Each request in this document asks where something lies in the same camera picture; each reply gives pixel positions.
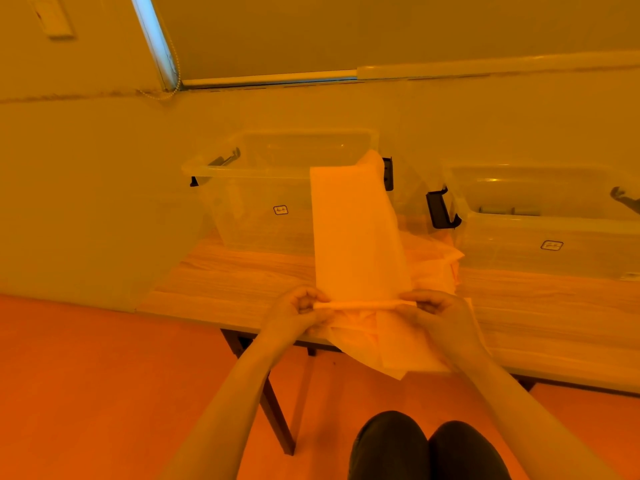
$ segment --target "clear plastic container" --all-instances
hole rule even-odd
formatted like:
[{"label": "clear plastic container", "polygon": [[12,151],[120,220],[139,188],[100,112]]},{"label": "clear plastic container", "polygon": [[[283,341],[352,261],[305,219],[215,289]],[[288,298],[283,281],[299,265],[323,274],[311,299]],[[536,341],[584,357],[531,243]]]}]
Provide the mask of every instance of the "clear plastic container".
[{"label": "clear plastic container", "polygon": [[599,167],[450,166],[448,209],[464,266],[640,279],[640,215],[612,188],[640,182]]},{"label": "clear plastic container", "polygon": [[372,130],[242,132],[182,170],[227,247],[312,255],[309,168],[353,165],[369,149],[378,149]]}]

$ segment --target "folded cloth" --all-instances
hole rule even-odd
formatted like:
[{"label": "folded cloth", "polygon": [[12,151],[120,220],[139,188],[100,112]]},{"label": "folded cloth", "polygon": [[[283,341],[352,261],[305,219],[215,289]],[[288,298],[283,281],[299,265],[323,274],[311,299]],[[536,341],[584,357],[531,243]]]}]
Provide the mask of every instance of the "folded cloth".
[{"label": "folded cloth", "polygon": [[401,292],[416,288],[455,293],[463,254],[448,235],[398,231],[377,152],[354,166],[311,168],[310,177],[316,286],[332,300],[316,307],[336,310],[310,333],[398,379],[407,371],[449,372],[426,332],[394,308]]}]

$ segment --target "wood grain surface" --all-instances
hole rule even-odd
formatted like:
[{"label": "wood grain surface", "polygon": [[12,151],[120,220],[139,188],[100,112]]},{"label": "wood grain surface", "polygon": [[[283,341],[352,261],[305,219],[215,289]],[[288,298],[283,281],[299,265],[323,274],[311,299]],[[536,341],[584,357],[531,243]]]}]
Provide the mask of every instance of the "wood grain surface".
[{"label": "wood grain surface", "polygon": [[[464,267],[460,276],[458,294],[510,372],[640,393],[639,282]],[[311,256],[233,251],[213,232],[137,310],[256,332],[274,298],[314,278]]]}]

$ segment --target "person's right hand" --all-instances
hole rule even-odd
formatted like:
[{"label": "person's right hand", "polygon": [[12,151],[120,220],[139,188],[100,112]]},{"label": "person's right hand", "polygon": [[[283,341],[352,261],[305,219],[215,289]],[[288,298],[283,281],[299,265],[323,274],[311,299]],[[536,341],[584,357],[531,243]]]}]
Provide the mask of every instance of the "person's right hand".
[{"label": "person's right hand", "polygon": [[398,305],[396,312],[424,327],[439,351],[458,370],[488,356],[467,302],[435,290],[413,290],[401,299],[416,301],[418,307]]}]

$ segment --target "person's left hand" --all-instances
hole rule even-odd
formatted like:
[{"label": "person's left hand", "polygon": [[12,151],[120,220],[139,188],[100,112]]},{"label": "person's left hand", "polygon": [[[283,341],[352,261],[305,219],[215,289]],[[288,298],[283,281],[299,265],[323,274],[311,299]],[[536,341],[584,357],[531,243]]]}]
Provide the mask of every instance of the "person's left hand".
[{"label": "person's left hand", "polygon": [[332,310],[314,310],[316,301],[331,300],[312,286],[298,286],[278,297],[268,311],[258,338],[274,350],[276,360],[306,329],[332,316]]}]

